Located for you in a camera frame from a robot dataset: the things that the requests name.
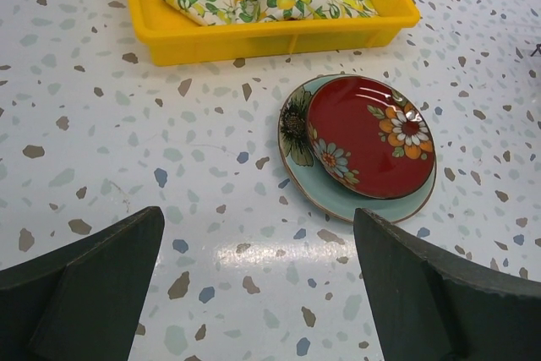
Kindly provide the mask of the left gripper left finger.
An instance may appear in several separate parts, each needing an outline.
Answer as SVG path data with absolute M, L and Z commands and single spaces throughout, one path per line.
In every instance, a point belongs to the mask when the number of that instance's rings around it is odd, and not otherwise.
M 157 206 L 1 272 L 3 360 L 126 360 L 161 247 Z

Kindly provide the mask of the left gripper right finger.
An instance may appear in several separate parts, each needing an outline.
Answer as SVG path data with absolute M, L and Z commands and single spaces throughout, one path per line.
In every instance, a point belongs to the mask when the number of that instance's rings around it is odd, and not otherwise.
M 372 211 L 353 231 L 386 360 L 538 360 L 540 284 L 476 264 Z

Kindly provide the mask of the large celadon green plate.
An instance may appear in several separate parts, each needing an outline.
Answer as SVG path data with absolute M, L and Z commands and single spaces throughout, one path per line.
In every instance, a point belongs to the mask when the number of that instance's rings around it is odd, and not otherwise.
M 351 223 L 354 212 L 365 208 L 391 222 L 402 222 L 418 213 L 428 202 L 436 183 L 437 162 L 424 186 L 398 199 L 380 200 L 356 194 L 337 182 L 323 168 L 309 146 L 306 112 L 317 89 L 342 76 L 324 75 L 300 85 L 286 99 L 278 119 L 278 145 L 284 167 L 304 197 L 325 214 Z

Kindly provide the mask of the dark red lacquer plate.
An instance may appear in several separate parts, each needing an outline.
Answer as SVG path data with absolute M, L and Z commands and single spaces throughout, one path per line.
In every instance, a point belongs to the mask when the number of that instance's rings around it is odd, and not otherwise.
M 347 75 L 321 85 L 307 108 L 306 131 L 326 172 L 362 196 L 408 196 L 434 169 L 434 141 L 422 114 L 375 79 Z

